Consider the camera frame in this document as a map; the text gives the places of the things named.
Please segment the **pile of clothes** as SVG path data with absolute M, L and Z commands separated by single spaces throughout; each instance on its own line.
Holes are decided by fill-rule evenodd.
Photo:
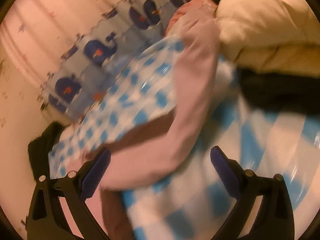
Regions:
M 191 0 L 181 6 L 169 21 L 172 29 L 185 14 L 208 4 L 216 16 L 221 0 Z M 236 65 L 240 87 L 250 104 L 271 109 L 287 109 L 304 113 L 319 113 L 319 77 L 304 77 L 278 73 L 259 74 Z

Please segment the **blue white checkered plastic sheet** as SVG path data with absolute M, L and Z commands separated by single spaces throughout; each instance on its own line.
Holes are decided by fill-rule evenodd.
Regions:
M 182 50 L 178 39 L 165 38 L 132 61 L 103 101 L 53 147 L 51 178 L 65 176 L 86 151 L 174 109 L 172 67 Z M 136 239 L 209 239 L 217 232 L 235 200 L 210 162 L 214 146 L 259 176 L 284 177 L 300 237 L 319 211 L 319 119 L 249 109 L 232 64 L 219 59 L 212 109 L 185 163 L 151 186 L 122 194 Z

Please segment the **cream puffy duvet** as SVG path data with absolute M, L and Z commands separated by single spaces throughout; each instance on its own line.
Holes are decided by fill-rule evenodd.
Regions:
M 221 0 L 221 51 L 259 74 L 319 77 L 319 22 L 305 0 Z

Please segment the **black garment on bed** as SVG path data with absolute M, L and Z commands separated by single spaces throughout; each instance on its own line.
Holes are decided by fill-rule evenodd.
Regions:
M 40 176 L 46 176 L 49 178 L 49 152 L 53 149 L 53 146 L 59 141 L 62 132 L 66 129 L 59 122 L 52 122 L 42 134 L 29 142 L 28 145 L 28 157 L 33 178 L 37 181 Z

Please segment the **whale pattern curtain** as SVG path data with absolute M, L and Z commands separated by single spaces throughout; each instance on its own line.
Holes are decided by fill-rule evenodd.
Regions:
M 77 34 L 60 69 L 42 85 L 45 103 L 78 120 L 115 83 L 128 64 L 161 40 L 175 11 L 191 0 L 120 0 L 87 34 Z

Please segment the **pink and brown jacket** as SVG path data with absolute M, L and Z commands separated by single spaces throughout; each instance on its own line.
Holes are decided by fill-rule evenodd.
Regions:
M 167 33 L 178 31 L 184 44 L 173 66 L 176 108 L 128 131 L 118 142 L 99 146 L 111 151 L 111 163 L 89 204 L 111 239 L 134 238 L 120 192 L 149 186 L 174 172 L 199 136 L 220 50 L 215 9 L 211 0 L 191 0 L 169 22 Z

